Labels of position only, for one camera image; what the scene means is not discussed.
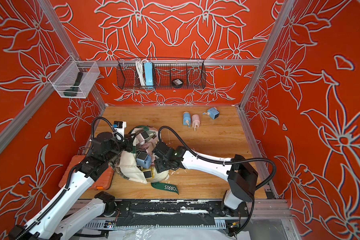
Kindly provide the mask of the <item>white canvas tote bag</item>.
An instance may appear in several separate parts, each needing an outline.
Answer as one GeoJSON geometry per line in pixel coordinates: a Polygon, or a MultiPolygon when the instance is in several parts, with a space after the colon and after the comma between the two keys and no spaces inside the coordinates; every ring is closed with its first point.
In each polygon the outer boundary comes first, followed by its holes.
{"type": "Polygon", "coordinates": [[[158,130],[140,125],[130,131],[129,137],[132,140],[131,150],[124,150],[115,160],[110,161],[110,167],[123,179],[179,194],[177,186],[164,183],[169,178],[169,171],[159,173],[155,168],[158,158],[153,150],[159,142],[158,130]]]}

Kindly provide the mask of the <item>light blue small sharpener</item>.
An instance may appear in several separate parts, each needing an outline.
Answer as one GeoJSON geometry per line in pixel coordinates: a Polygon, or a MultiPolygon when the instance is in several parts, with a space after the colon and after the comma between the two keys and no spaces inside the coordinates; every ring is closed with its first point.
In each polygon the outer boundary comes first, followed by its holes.
{"type": "Polygon", "coordinates": [[[139,167],[149,169],[152,164],[152,157],[147,152],[140,151],[136,155],[136,163],[139,167]]]}

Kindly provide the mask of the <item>yellow pencil sharpener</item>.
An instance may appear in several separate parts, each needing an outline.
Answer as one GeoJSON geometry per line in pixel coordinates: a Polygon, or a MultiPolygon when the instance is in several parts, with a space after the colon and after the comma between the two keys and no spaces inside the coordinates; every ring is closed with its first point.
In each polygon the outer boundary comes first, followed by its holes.
{"type": "Polygon", "coordinates": [[[155,176],[154,170],[152,168],[143,169],[142,172],[144,174],[145,179],[152,179],[155,176]]]}

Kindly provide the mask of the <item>blue pencil sharpener pink cap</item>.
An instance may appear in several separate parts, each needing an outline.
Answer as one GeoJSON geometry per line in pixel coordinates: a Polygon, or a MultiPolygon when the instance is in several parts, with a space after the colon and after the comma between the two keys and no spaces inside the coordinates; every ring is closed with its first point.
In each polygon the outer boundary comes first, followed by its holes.
{"type": "Polygon", "coordinates": [[[183,125],[187,126],[188,128],[191,126],[192,124],[192,118],[189,112],[184,112],[183,113],[183,125]]]}

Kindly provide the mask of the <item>blue square pencil sharpener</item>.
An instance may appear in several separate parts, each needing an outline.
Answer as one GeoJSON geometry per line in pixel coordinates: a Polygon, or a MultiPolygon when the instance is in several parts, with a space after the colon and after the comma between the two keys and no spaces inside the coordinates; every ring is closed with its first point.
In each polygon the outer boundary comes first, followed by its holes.
{"type": "Polygon", "coordinates": [[[217,108],[212,107],[212,108],[208,109],[206,112],[204,112],[203,115],[207,115],[211,119],[215,120],[216,118],[219,117],[220,112],[217,110],[217,108]]]}

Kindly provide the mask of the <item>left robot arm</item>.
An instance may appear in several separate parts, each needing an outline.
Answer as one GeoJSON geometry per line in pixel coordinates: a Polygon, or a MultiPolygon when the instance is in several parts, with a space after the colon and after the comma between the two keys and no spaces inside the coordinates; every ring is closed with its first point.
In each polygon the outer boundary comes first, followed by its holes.
{"type": "Polygon", "coordinates": [[[68,240],[92,219],[105,212],[114,213],[115,198],[99,193],[85,207],[66,216],[80,196],[109,168],[124,151],[133,150],[134,137],[125,135],[126,122],[113,124],[96,117],[91,124],[91,146],[85,158],[71,168],[60,191],[25,225],[14,226],[11,240],[68,240]]]}

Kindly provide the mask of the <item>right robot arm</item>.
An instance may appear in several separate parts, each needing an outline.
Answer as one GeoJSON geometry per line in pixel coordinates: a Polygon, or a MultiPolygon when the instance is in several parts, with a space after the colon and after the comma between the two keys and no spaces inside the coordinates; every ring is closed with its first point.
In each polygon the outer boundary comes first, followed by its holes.
{"type": "Polygon", "coordinates": [[[243,202],[253,202],[255,192],[268,184],[277,172],[276,164],[266,158],[246,159],[241,155],[235,155],[233,158],[218,158],[195,152],[175,130],[168,126],[159,128],[158,138],[159,142],[153,150],[156,156],[155,169],[158,173],[178,169],[197,170],[228,182],[230,188],[224,195],[223,206],[231,210],[237,210],[243,202]],[[172,132],[181,145],[176,149],[169,147],[162,140],[161,132],[164,129],[172,132]],[[272,166],[269,176],[259,184],[257,183],[259,174],[251,165],[254,162],[264,162],[272,166]]]}

